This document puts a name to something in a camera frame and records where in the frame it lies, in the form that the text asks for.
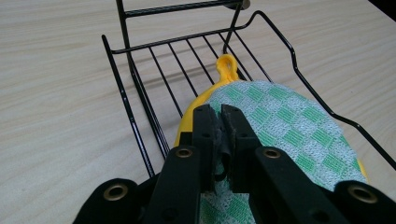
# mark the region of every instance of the tabletop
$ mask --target tabletop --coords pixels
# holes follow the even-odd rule
[[[125,8],[182,2],[131,0]],[[116,3],[15,0],[0,6],[0,222],[70,223],[101,183],[116,177],[137,183],[148,179],[101,39],[106,35],[113,49],[123,48]],[[364,0],[268,0],[251,1],[238,24],[254,10],[267,13],[294,46],[300,70],[327,104],[361,124],[396,159],[396,23]],[[225,28],[232,15],[228,8],[213,7],[128,24],[137,45]],[[246,39],[276,81],[306,94],[298,79],[282,75],[292,69],[289,54],[275,44],[278,39],[256,28]],[[118,63],[140,132],[150,135],[123,60]],[[144,79],[161,100],[151,69],[143,68]],[[172,115],[167,105],[160,111],[163,119]],[[356,130],[340,125],[369,183],[396,200],[394,170]],[[176,134],[173,128],[166,133],[168,142]],[[154,145],[148,142],[148,153],[160,172],[163,158]]]

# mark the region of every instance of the green checkered cloth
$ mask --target green checkered cloth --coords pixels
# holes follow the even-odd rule
[[[356,153],[343,132],[316,102],[266,81],[235,81],[215,90],[206,102],[241,109],[264,146],[286,151],[317,185],[333,190],[343,180],[366,182]],[[233,194],[225,180],[216,194],[203,194],[201,223],[254,223],[247,194]]]

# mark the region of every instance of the brass grommet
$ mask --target brass grommet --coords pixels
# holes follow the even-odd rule
[[[378,198],[370,190],[361,187],[359,185],[351,185],[347,188],[347,191],[355,199],[364,203],[377,203]]]
[[[271,158],[271,159],[277,159],[280,157],[280,152],[274,149],[265,149],[263,152],[264,156]]]
[[[192,155],[192,151],[187,148],[182,148],[176,152],[176,155],[180,158],[188,158]]]
[[[103,193],[103,197],[108,201],[118,201],[119,199],[125,197],[128,193],[128,187],[124,184],[117,183],[113,184],[112,186],[108,187]]]

